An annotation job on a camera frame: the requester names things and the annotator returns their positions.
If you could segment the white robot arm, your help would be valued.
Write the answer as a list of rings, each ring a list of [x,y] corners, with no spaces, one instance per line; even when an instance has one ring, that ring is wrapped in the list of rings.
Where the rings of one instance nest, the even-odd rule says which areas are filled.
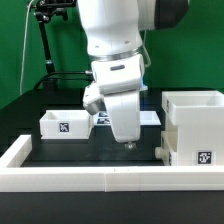
[[[106,107],[114,138],[140,138],[140,91],[147,63],[140,32],[175,27],[190,0],[77,0],[87,36],[93,82],[83,106],[92,115]]]

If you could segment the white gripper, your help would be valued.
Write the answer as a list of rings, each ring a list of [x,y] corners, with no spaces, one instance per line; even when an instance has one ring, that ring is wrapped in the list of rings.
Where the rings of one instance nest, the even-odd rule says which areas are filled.
[[[104,97],[106,111],[117,142],[127,142],[128,151],[137,149],[140,138],[140,98],[138,91],[110,94]]]

